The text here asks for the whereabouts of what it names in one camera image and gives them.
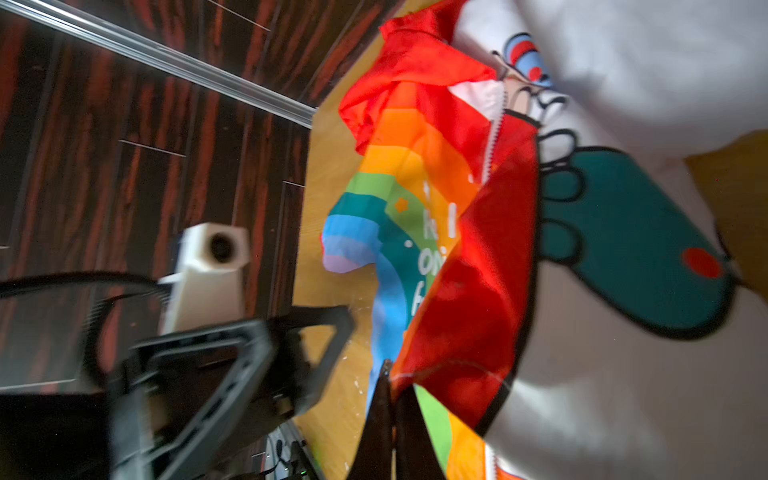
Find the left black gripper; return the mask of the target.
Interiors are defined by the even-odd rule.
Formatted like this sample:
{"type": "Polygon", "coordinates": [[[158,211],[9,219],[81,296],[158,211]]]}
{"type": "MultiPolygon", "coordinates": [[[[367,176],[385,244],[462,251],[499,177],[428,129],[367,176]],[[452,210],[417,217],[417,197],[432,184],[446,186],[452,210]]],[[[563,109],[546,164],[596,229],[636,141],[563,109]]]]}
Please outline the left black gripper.
{"type": "Polygon", "coordinates": [[[262,320],[162,335],[89,393],[1,396],[3,479],[198,479],[243,417],[276,346],[262,320]]]}

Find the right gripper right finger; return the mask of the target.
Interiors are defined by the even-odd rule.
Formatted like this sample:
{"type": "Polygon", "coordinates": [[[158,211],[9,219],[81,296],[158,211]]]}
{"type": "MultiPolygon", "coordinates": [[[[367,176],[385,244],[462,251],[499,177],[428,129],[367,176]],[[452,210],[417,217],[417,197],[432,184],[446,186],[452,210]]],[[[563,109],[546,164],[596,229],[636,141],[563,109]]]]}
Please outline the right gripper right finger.
{"type": "Polygon", "coordinates": [[[397,480],[445,480],[429,436],[414,387],[395,405],[395,464],[397,480]]]}

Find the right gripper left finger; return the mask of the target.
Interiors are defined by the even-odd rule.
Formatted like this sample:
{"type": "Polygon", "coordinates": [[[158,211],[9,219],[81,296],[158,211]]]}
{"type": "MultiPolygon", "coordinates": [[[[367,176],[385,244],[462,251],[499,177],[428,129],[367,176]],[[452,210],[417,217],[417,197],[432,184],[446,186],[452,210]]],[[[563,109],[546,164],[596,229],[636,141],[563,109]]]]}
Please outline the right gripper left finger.
{"type": "Polygon", "coordinates": [[[394,450],[394,410],[390,373],[392,361],[381,366],[357,452],[347,480],[390,480],[394,450]]]}

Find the colourful rainbow kids jacket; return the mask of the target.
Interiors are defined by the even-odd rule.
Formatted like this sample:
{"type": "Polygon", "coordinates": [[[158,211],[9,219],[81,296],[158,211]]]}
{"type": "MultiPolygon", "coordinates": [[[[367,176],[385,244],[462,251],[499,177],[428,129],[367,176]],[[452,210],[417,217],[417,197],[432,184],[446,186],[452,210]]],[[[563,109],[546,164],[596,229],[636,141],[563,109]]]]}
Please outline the colourful rainbow kids jacket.
{"type": "Polygon", "coordinates": [[[557,89],[511,1],[392,19],[339,114],[324,267],[373,266],[369,406],[414,387],[446,479],[763,479],[767,305],[557,89]]]}

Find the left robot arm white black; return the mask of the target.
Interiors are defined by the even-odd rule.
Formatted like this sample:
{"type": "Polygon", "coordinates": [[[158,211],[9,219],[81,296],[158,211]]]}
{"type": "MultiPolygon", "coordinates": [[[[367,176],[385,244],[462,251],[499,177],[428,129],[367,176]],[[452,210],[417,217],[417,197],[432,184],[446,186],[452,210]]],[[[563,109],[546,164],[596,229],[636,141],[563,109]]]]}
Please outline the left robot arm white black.
{"type": "Polygon", "coordinates": [[[201,479],[314,407],[349,340],[343,305],[251,316],[242,275],[9,279],[5,479],[201,479]]]}

